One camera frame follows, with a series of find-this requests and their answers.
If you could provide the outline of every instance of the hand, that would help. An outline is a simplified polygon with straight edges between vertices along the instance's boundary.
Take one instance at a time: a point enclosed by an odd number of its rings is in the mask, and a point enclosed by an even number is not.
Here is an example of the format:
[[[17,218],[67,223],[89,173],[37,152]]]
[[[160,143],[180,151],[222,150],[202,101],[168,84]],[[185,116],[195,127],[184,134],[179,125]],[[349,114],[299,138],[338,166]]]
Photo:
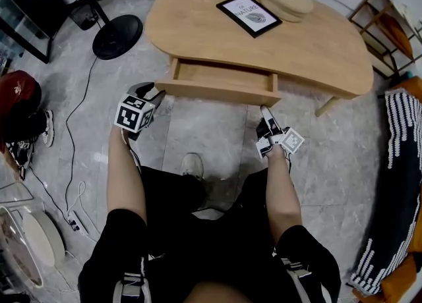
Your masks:
[[[273,145],[271,151],[265,153],[268,160],[281,159],[285,157],[284,149],[281,145]]]

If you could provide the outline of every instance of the sneaker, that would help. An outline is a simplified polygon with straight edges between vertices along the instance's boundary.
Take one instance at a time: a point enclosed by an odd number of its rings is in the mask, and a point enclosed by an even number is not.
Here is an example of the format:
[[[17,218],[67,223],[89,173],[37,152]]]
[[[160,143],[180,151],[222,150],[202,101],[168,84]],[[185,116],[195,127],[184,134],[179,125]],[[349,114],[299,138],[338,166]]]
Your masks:
[[[54,139],[54,123],[53,123],[53,111],[46,111],[47,116],[47,127],[42,134],[42,141],[49,148],[53,144]]]
[[[192,175],[199,181],[204,176],[204,165],[202,159],[196,153],[188,153],[182,161],[181,175]]]

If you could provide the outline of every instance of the person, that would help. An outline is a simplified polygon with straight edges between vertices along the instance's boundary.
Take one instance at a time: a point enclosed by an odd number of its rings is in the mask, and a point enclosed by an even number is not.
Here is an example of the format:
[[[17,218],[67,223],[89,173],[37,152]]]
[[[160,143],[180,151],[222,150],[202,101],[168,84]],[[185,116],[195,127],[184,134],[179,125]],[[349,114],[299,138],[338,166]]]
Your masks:
[[[280,146],[211,221],[192,214],[205,199],[197,154],[185,156],[180,175],[139,173],[127,140],[112,128],[107,222],[78,277],[81,303],[337,302],[338,265],[302,226]]]
[[[53,143],[53,112],[38,109],[41,95],[40,85],[24,71],[0,77],[0,152],[16,180],[20,180],[19,167],[6,143],[31,140],[40,134],[47,147]]]

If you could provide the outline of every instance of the gray marble floor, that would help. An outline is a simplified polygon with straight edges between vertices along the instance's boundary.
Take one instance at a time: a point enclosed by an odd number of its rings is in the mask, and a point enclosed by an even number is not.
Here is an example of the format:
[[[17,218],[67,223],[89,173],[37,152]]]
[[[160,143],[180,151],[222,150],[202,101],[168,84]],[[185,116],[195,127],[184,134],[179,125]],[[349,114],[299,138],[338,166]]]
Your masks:
[[[131,13],[145,21],[154,0],[105,0],[101,4],[109,17]],[[29,53],[15,61],[16,68],[29,72],[42,85],[43,105],[55,114],[55,140],[51,148],[36,144],[33,168],[59,206],[65,209],[65,187],[70,178],[72,146],[65,119],[82,99],[94,54],[92,40],[98,31],[82,31],[67,20],[53,42],[48,65]],[[125,55],[112,61],[97,61],[85,102],[69,121],[76,153],[73,181],[67,194],[73,203],[80,181],[86,183],[82,203],[101,231],[106,221],[107,137],[117,101],[128,87],[163,78],[169,68],[167,55],[158,51],[145,34]],[[319,119],[315,109],[328,95],[280,81],[282,100],[272,108],[283,126],[291,126],[305,137],[305,144],[292,157],[291,175],[302,204],[305,226],[336,257],[343,280],[353,265],[367,226],[374,198],[380,154],[386,131],[382,114],[382,79],[375,75],[373,91],[345,101]],[[183,156],[197,152],[204,161],[209,202],[229,208],[249,173],[266,166],[255,150],[255,127],[259,121],[255,106],[182,97],[166,97],[154,124],[134,144],[142,164],[178,173]],[[13,181],[0,166],[0,187]],[[32,289],[41,302],[78,302],[77,275],[93,250],[94,243],[72,232],[41,184],[28,173],[25,185],[36,195],[27,209],[42,203],[55,218],[66,255],[57,269],[42,267],[45,285]],[[2,191],[1,199],[23,198],[15,186]],[[91,238],[95,228],[80,214]],[[343,286],[340,301],[353,302]]]

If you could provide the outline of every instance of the black round base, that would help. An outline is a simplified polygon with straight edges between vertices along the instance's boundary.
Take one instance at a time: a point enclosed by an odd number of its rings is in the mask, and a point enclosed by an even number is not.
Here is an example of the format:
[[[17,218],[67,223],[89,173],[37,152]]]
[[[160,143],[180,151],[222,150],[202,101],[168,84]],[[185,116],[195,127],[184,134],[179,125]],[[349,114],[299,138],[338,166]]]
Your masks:
[[[99,59],[114,59],[130,50],[143,30],[142,22],[134,15],[116,17],[97,33],[92,51]]]

